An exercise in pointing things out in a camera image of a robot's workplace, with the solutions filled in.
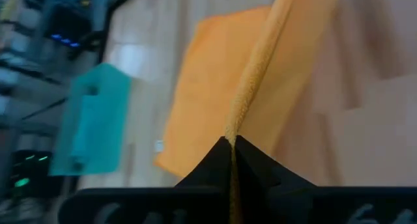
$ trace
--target orange cloth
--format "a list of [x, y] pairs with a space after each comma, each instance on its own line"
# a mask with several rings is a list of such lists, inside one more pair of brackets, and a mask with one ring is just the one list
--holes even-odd
[[[293, 0], [286, 20], [277, 16], [283, 7], [274, 5], [202, 21], [184, 58], [156, 164], [186, 176], [219, 137], [236, 132], [270, 154], [309, 78], [336, 1]], [[281, 31], [278, 42], [269, 40], [276, 35], [261, 35], [266, 31]], [[272, 54], [254, 47], [260, 40], [273, 43]], [[265, 75], [243, 75], [251, 68]]]

